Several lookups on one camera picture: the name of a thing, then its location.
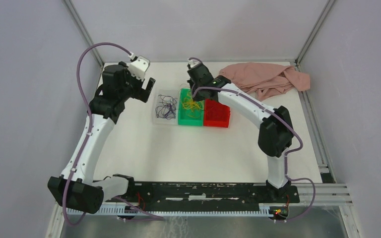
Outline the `clear plastic bin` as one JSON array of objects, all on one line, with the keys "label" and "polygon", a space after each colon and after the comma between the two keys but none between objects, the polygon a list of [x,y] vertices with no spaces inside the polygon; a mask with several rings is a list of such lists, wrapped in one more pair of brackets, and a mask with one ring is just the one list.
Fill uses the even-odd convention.
[{"label": "clear plastic bin", "polygon": [[179,91],[159,89],[156,91],[152,109],[154,124],[178,125]]}]

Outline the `red plastic bin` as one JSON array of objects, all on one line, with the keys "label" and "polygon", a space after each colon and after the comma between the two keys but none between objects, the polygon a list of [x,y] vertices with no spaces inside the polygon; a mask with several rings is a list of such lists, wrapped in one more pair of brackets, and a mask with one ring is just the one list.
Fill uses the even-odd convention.
[{"label": "red plastic bin", "polygon": [[217,101],[207,99],[204,102],[203,126],[228,128],[230,108]]}]

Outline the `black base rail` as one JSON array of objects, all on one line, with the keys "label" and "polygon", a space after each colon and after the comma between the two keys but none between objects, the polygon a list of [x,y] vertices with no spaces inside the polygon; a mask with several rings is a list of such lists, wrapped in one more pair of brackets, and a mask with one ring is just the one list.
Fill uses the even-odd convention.
[{"label": "black base rail", "polygon": [[300,203],[296,186],[276,192],[264,183],[137,181],[120,197],[147,212],[243,212]]}]

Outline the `right controller board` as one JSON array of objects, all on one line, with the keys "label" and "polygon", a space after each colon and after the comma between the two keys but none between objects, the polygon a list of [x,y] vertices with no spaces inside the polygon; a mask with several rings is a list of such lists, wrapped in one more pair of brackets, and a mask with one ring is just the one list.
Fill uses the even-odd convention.
[{"label": "right controller board", "polygon": [[272,220],[286,220],[289,217],[289,207],[271,207],[269,214],[272,215]]}]

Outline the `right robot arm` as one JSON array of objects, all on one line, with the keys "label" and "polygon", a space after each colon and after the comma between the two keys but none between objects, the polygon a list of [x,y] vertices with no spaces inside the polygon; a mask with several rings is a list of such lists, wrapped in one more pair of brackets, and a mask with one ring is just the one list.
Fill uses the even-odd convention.
[{"label": "right robot arm", "polygon": [[287,178],[287,155],[292,145],[294,130],[286,107],[274,108],[263,104],[240,90],[224,76],[213,77],[201,62],[188,62],[188,83],[192,99],[211,99],[234,109],[258,129],[257,144],[267,156],[268,177],[267,197],[272,202],[280,202],[291,186]]}]

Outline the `pink cloth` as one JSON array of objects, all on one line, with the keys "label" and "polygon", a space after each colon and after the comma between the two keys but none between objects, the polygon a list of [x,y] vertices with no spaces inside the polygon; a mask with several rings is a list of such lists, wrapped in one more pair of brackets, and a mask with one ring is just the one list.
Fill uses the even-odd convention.
[{"label": "pink cloth", "polygon": [[293,66],[272,63],[245,62],[228,65],[219,75],[231,80],[239,89],[263,101],[273,96],[286,94],[293,88],[299,92],[311,88],[308,74],[298,72]]}]

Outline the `aluminium frame rail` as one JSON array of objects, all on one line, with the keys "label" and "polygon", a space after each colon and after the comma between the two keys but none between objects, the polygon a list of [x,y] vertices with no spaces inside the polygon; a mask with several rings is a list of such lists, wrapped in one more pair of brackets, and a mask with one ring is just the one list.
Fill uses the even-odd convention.
[{"label": "aluminium frame rail", "polygon": [[234,199],[259,204],[280,204],[310,202],[315,194],[316,202],[347,201],[348,188],[342,184],[320,183],[313,186],[307,183],[293,184],[280,195],[264,183],[171,183],[137,182],[130,185],[124,197],[142,198],[146,204],[161,199],[172,200],[219,200]]}]

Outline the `green plastic bin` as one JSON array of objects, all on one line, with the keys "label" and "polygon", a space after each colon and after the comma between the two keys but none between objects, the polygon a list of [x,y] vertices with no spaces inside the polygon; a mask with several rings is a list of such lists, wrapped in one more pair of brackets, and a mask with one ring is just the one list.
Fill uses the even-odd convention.
[{"label": "green plastic bin", "polygon": [[180,90],[178,125],[203,126],[204,101],[195,102],[189,88]]}]

